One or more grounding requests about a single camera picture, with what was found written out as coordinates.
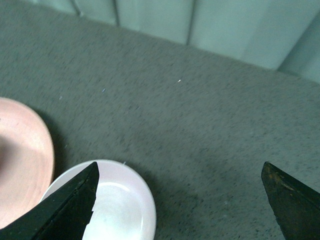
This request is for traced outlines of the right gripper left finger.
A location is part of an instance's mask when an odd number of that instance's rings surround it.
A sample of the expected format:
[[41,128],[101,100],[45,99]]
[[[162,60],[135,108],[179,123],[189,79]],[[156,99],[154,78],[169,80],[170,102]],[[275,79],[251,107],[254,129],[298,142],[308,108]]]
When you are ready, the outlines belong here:
[[2,240],[80,240],[93,215],[99,169],[92,162],[32,210],[0,230]]

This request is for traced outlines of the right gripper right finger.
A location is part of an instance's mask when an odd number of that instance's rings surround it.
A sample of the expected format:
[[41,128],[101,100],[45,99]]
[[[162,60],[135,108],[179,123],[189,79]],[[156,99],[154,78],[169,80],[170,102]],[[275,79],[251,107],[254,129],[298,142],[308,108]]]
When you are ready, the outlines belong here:
[[265,162],[262,183],[276,222],[286,240],[320,238],[320,193]]

